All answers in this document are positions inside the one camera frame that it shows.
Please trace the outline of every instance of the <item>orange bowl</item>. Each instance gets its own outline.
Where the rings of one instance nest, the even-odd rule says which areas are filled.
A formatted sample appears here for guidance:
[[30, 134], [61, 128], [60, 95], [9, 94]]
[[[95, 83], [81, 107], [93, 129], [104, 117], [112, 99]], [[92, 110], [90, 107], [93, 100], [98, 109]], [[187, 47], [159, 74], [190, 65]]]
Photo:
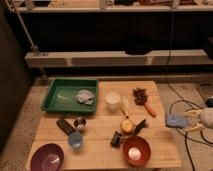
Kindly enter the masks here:
[[151, 156], [148, 142], [139, 136], [130, 136], [123, 143], [126, 161], [134, 166], [144, 166]]

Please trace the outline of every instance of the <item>green tray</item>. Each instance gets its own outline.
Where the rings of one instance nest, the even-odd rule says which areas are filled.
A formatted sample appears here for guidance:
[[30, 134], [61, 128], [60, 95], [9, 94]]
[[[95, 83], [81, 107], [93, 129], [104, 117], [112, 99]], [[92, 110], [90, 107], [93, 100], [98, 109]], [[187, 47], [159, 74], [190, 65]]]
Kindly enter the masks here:
[[[91, 106], [76, 100], [76, 95], [82, 89], [95, 95]], [[41, 109], [48, 113], [91, 114], [96, 110], [97, 95], [98, 80], [57, 78], [51, 82]]]

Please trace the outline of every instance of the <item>tiled floor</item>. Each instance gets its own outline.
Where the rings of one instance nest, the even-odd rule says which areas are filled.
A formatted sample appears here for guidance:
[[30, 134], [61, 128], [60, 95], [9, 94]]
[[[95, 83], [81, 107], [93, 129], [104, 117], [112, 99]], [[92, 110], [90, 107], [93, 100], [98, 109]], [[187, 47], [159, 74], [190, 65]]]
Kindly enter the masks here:
[[[196, 104], [205, 107], [200, 95], [195, 89], [194, 84], [172, 84], [176, 91], [185, 99], [195, 102]], [[41, 102], [47, 91], [47, 86], [34, 85], [23, 105], [19, 117], [14, 125], [13, 131], [7, 141], [4, 151], [0, 158], [1, 171], [25, 171], [25, 163], [32, 145], [36, 129], [42, 112], [40, 111]], [[167, 84], [158, 84], [158, 89], [161, 95], [162, 103], [168, 113], [169, 106], [179, 98], [168, 87]], [[174, 106], [173, 113], [183, 113], [189, 107], [180, 103]], [[210, 141], [213, 141], [212, 130], [206, 129], [205, 135]], [[177, 144], [180, 156], [182, 159], [181, 168], [167, 168], [162, 170], [167, 171], [190, 171], [192, 170], [189, 158], [186, 153], [184, 137], [175, 129], [172, 129], [174, 140]], [[197, 140], [202, 141], [199, 132], [189, 134]], [[196, 171], [210, 171], [213, 169], [213, 148], [207, 145], [198, 144], [188, 141], [192, 159], [195, 164]]]

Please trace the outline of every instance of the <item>wooden table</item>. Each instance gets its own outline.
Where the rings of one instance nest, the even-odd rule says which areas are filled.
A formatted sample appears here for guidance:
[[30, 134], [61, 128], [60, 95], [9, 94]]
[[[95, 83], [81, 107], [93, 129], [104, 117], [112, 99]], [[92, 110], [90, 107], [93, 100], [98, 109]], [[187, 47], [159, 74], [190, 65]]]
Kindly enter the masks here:
[[[143, 106], [135, 105], [132, 89], [136, 87], [147, 89], [148, 102], [157, 112], [156, 118], [152, 118]], [[120, 129], [120, 123], [124, 119], [121, 111], [110, 113], [106, 109], [104, 97], [110, 91], [116, 91], [128, 98], [130, 118], [135, 124], [143, 119], [147, 119], [150, 123], [149, 128], [143, 129], [138, 134], [148, 141], [152, 151], [145, 168], [180, 167], [181, 160], [170, 129], [165, 127], [165, 111], [156, 84], [152, 81], [101, 81], [97, 109], [92, 116], [87, 117], [87, 130], [83, 135], [84, 144], [81, 151], [76, 153], [68, 145], [68, 137], [56, 125], [59, 115], [44, 114], [26, 168], [28, 170], [30, 168], [33, 153], [47, 143], [56, 143], [63, 148], [65, 159], [62, 170], [131, 168], [122, 156], [122, 147], [115, 149], [110, 146], [114, 131]], [[66, 120], [73, 125], [74, 118], [67, 116]]]

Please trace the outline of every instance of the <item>red object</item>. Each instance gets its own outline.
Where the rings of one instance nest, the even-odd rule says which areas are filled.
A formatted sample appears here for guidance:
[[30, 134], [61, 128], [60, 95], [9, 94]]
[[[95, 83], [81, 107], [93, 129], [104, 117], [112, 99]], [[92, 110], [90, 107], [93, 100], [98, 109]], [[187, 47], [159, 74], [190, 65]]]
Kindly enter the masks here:
[[151, 156], [148, 142], [139, 136], [130, 136], [123, 143], [123, 154], [126, 161], [134, 166], [144, 166]]
[[64, 153], [57, 144], [45, 144], [33, 155], [31, 171], [59, 171], [64, 161]]
[[146, 108], [146, 110], [149, 112], [149, 114], [153, 117], [156, 118], [157, 113], [148, 105], [148, 103], [144, 103], [144, 107]]

